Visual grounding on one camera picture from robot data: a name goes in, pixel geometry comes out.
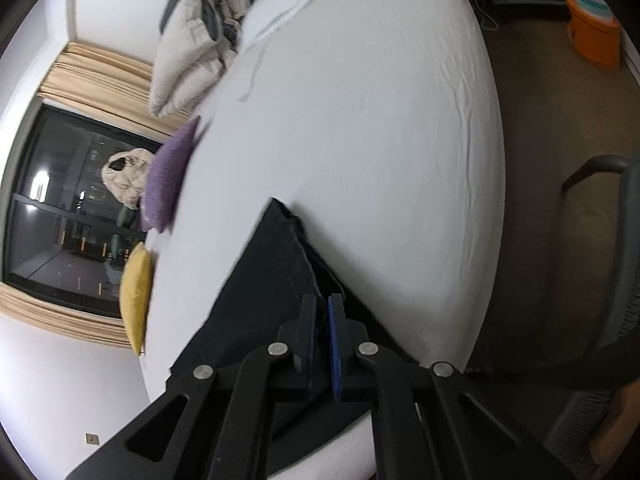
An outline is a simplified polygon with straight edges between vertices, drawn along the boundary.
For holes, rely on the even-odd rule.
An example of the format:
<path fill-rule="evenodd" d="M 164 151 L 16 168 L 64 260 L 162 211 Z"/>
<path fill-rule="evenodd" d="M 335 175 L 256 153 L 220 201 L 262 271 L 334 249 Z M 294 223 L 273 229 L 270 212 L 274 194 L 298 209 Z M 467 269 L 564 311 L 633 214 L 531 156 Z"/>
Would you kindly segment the black denim pants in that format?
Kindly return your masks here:
<path fill-rule="evenodd" d="M 171 384 L 200 364 L 219 368 L 242 361 L 250 351 L 275 341 L 281 325 L 299 317 L 306 295 L 326 299 L 333 294 L 343 296 L 346 318 L 366 326 L 376 344 L 416 362 L 309 245 L 299 218 L 285 204 L 270 200 L 209 317 L 175 360 L 167 381 Z M 276 474 L 294 465 L 366 413 L 362 403 L 278 405 L 267 471 Z"/>

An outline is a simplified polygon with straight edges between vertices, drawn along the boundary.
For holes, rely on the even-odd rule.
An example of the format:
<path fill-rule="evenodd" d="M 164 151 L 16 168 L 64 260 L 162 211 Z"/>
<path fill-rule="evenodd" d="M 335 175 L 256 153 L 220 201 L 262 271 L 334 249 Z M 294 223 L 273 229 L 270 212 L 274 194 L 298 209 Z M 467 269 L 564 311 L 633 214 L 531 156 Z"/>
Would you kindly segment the yellow pillow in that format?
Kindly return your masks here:
<path fill-rule="evenodd" d="M 143 242 L 134 246 L 122 272 L 119 310 L 130 347 L 141 356 L 153 281 L 152 255 Z"/>

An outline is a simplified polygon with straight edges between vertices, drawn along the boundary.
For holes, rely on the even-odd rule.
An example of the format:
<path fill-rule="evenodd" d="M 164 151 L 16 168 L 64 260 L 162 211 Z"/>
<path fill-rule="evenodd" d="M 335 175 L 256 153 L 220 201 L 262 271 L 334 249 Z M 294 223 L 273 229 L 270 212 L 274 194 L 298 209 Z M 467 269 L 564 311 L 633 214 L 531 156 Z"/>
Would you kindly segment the purple pillow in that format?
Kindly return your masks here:
<path fill-rule="evenodd" d="M 168 227 L 192 151 L 200 116 L 183 124 L 156 152 L 140 202 L 144 232 Z"/>

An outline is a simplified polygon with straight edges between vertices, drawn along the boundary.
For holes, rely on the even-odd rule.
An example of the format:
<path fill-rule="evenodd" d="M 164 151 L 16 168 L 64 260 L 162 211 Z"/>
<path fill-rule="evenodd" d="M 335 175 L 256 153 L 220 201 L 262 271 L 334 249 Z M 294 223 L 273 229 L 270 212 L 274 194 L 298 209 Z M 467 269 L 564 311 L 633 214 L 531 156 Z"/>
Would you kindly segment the white bed mattress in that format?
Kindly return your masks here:
<path fill-rule="evenodd" d="M 141 359 L 157 398 L 270 198 L 422 365 L 464 367 L 495 281 L 504 148 L 469 0 L 314 0 L 198 106 Z"/>

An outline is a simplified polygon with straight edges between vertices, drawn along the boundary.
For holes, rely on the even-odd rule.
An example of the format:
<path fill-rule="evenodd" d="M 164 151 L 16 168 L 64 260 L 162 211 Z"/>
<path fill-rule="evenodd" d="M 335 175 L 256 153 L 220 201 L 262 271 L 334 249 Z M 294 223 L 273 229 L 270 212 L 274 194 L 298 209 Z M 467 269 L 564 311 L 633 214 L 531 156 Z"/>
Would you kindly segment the dark window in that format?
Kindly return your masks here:
<path fill-rule="evenodd" d="M 101 178 L 114 155 L 151 139 L 43 105 L 9 175 L 1 269 L 6 284 L 37 299 L 117 318 L 125 263 L 145 235 L 140 214 Z"/>

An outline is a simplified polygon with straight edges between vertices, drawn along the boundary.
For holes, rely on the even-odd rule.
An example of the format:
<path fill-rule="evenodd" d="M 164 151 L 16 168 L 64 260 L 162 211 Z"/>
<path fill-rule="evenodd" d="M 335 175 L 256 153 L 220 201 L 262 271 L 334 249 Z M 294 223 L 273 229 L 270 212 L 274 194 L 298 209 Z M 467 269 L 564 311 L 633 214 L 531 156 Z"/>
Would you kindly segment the beige folded duvet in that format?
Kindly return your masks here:
<path fill-rule="evenodd" d="M 150 113 L 158 118 L 193 110 L 229 69 L 241 27 L 256 0 L 179 3 L 160 36 L 153 64 Z"/>

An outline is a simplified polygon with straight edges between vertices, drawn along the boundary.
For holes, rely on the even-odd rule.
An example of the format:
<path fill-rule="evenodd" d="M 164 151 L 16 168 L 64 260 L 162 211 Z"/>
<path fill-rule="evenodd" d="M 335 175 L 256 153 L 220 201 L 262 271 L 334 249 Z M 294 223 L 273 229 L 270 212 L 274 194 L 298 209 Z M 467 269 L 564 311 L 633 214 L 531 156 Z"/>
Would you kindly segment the beige curtain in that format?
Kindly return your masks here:
<path fill-rule="evenodd" d="M 53 62 L 37 96 L 74 112 L 163 142 L 189 120 L 185 112 L 150 114 L 152 67 L 109 50 L 69 42 Z"/>

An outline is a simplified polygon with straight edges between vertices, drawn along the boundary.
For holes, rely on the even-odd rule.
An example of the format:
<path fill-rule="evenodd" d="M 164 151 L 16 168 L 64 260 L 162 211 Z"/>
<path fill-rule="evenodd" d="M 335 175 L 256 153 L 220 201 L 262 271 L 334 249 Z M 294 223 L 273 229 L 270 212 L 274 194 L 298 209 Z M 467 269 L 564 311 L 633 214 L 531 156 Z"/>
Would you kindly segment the orange storage box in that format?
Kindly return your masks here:
<path fill-rule="evenodd" d="M 618 70 L 620 50 L 620 22 L 616 18 L 601 20 L 578 6 L 576 0 L 565 0 L 570 10 L 567 36 L 574 50 L 600 70 Z"/>

